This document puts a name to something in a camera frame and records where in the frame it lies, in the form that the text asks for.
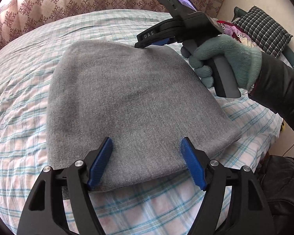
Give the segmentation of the black sleeve right forearm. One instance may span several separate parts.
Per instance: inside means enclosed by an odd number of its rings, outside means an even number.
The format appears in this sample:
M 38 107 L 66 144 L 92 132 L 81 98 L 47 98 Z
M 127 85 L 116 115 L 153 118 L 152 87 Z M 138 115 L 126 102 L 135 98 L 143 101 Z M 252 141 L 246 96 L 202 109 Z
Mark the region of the black sleeve right forearm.
M 294 70 L 262 54 L 262 67 L 249 98 L 279 114 L 294 131 Z

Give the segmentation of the right hand green glove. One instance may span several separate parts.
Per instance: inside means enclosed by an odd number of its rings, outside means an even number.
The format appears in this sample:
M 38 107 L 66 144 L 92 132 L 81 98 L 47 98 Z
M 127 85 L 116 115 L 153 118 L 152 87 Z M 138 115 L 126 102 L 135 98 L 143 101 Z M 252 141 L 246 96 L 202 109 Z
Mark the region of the right hand green glove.
M 255 47 L 247 47 L 232 37 L 222 34 L 211 38 L 200 45 L 194 53 L 185 46 L 181 54 L 206 88 L 213 87 L 214 78 L 211 67 L 205 62 L 217 55 L 223 55 L 229 62 L 239 88 L 251 90 L 261 70 L 262 52 Z

